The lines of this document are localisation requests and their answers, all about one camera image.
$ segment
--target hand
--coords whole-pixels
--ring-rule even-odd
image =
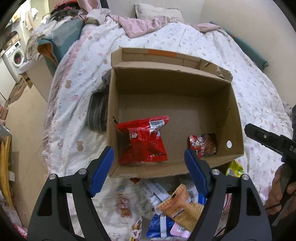
[[[272,187],[268,194],[268,199],[265,203],[265,208],[274,206],[276,204],[279,204],[280,200],[283,197],[283,193],[281,191],[281,168],[283,165],[281,165],[277,171],[275,172],[274,179],[272,181]],[[291,183],[287,188],[287,193],[292,194],[296,190],[296,182]],[[290,213],[294,212],[296,209],[296,196],[293,197],[293,200],[291,201],[286,213],[284,214],[283,218],[288,216]],[[281,205],[266,210],[268,215],[274,215],[277,212],[281,210]]]

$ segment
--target white bedsheet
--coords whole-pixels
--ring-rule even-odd
[[[111,68],[111,52],[119,46],[180,52],[228,69],[234,77],[232,86],[242,128],[247,123],[253,123],[267,131],[291,137],[291,120],[284,112],[274,85],[222,30],[203,34],[191,26],[170,23],[156,32],[129,39],[118,24],[109,17],[107,19],[104,25],[84,27],[81,38],[69,49],[55,73],[44,138],[44,157],[51,173],[71,175],[97,158],[106,146],[105,133],[90,131],[85,120],[90,96],[102,81],[101,76]],[[265,201],[274,172],[281,165],[280,156],[248,139],[245,134],[244,151],[245,155],[238,161]],[[111,195],[120,181],[108,179],[102,193],[93,199],[99,216],[116,217],[116,211],[110,211],[115,204],[109,204],[110,200],[105,197]],[[74,226],[79,229],[73,203],[69,205]],[[147,211],[136,208],[140,215]],[[107,232],[114,240],[125,240],[129,234],[123,230],[132,222],[135,220],[123,225],[120,231],[114,229],[116,223],[113,226],[109,223]]]

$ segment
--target washing machine door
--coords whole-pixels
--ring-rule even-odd
[[[24,55],[20,49],[16,49],[12,54],[12,64],[19,68],[24,62]]]

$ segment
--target blue snack package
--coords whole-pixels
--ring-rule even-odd
[[[155,214],[149,225],[148,232],[146,234],[147,238],[165,238],[171,237],[170,230],[172,229],[175,221],[170,219],[169,216],[164,214]]]
[[[207,202],[207,199],[200,193],[197,194],[197,197],[194,197],[195,202],[197,201],[197,203],[200,203],[202,205],[205,205],[205,203]]]

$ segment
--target tiled floor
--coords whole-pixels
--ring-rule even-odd
[[[6,127],[12,134],[12,183],[14,205],[24,227],[28,227],[35,202],[45,182],[47,167],[42,158],[42,138],[47,103],[33,86],[9,106]]]

